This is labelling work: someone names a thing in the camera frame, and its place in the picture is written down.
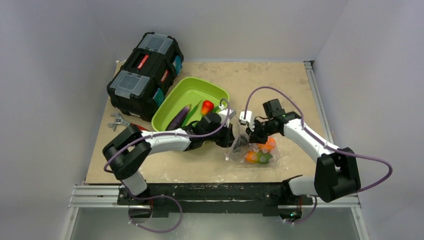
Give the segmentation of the dark fake grape bunch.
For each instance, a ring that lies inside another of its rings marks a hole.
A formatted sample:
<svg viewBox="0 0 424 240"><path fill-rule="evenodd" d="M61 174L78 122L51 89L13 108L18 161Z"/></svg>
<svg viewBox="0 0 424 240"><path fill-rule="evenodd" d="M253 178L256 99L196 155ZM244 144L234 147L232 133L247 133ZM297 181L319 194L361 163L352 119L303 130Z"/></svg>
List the dark fake grape bunch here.
<svg viewBox="0 0 424 240"><path fill-rule="evenodd" d="M249 149L249 135L246 133L241 133L236 137L231 145L231 153L241 153Z"/></svg>

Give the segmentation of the clear zip top bag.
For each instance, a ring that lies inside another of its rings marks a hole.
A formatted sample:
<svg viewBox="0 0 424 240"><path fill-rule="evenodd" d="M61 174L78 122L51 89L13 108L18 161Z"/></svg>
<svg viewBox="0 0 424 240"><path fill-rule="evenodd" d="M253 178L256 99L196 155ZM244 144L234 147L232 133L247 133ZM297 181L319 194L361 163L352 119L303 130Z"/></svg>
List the clear zip top bag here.
<svg viewBox="0 0 424 240"><path fill-rule="evenodd" d="M224 156L225 156L225 160L229 161L229 162L233 162L233 163L251 164L251 165L272 165L272 164L275 164L280 159L280 153L279 153L279 150L278 150L278 147L277 147L277 143L276 143L276 148L273 149L271 152L269 152L273 155L273 157L275 158L275 161L271 162L271 163L267 163L267 164L248 163L244 160L244 156L247 152L249 152L249 151L254 151L254 152L261 151L261 150L259 150L257 143L250 143L248 150L246 150L244 152L238 152L238 153L231 153L231 147L223 149L223 153L224 153Z"/></svg>

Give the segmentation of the purple fake eggplant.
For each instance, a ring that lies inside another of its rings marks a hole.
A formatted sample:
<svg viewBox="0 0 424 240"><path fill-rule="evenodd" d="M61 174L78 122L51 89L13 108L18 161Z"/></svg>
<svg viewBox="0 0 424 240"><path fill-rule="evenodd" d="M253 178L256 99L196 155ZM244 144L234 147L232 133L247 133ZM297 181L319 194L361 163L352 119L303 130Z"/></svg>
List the purple fake eggplant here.
<svg viewBox="0 0 424 240"><path fill-rule="evenodd" d="M191 110L191 104L185 105L169 122L167 127L165 128L166 131L172 131L175 129L178 129L182 126L184 120L186 119L188 113Z"/></svg>

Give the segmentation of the lime green plastic tray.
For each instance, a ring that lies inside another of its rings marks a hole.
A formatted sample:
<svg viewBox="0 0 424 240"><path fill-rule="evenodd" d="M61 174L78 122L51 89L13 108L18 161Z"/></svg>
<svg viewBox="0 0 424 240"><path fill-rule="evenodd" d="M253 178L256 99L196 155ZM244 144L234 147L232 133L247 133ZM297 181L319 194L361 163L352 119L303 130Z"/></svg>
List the lime green plastic tray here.
<svg viewBox="0 0 424 240"><path fill-rule="evenodd" d="M211 101L217 106L221 99L229 101L230 95L220 86L200 78L186 77L176 84L165 97L151 120L152 128L157 132L165 131L177 113L189 104L192 108L198 105L198 109L191 116L189 122L198 121L202 118L203 101Z"/></svg>

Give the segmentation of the orange fake orange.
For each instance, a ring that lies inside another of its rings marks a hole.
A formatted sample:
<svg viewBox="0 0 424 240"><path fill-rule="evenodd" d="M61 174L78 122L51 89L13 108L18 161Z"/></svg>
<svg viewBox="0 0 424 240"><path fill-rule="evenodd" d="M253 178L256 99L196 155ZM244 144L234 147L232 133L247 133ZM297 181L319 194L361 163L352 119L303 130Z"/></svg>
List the orange fake orange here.
<svg viewBox="0 0 424 240"><path fill-rule="evenodd" d="M276 148L276 141L273 137L269 136L266 143L258 143L257 146L263 153L269 153Z"/></svg>

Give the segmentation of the green fake chili pepper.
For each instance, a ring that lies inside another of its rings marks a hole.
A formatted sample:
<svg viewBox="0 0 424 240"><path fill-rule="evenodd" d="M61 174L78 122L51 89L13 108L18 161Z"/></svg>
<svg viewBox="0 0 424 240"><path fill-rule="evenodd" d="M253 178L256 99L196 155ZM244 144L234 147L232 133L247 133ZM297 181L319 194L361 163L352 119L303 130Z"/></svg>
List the green fake chili pepper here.
<svg viewBox="0 0 424 240"><path fill-rule="evenodd" d="M221 106L217 105L216 107L214 107L214 109L212 110L213 113L219 113L221 111Z"/></svg>

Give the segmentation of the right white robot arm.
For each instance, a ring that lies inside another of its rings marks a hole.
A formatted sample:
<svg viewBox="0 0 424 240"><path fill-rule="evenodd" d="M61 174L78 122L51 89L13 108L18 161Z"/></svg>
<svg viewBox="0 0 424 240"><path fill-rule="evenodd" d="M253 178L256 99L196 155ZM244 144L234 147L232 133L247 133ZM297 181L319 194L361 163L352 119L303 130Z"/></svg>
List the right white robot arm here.
<svg viewBox="0 0 424 240"><path fill-rule="evenodd" d="M269 136L281 134L315 162L314 176L299 175L283 181L280 196L284 202L292 204L301 195L310 195L329 203L360 190L357 160L349 147L340 149L317 135L298 113L286 112L278 99L265 102L263 109L264 121L257 120L249 110L239 115L239 122L247 127L249 142L265 144Z"/></svg>

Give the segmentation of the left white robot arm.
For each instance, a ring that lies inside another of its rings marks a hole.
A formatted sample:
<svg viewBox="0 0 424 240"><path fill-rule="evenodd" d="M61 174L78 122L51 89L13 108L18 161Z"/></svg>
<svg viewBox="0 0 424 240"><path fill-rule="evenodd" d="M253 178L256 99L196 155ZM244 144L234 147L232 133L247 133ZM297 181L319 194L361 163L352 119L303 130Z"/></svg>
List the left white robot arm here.
<svg viewBox="0 0 424 240"><path fill-rule="evenodd" d="M228 148L235 139L230 123L235 114L234 109L224 109L203 116L193 125L170 131L146 131L130 126L103 148L102 154L106 159L103 170L121 181L130 191L130 199L142 205L148 201L149 191L139 168L149 155L191 151L205 142Z"/></svg>

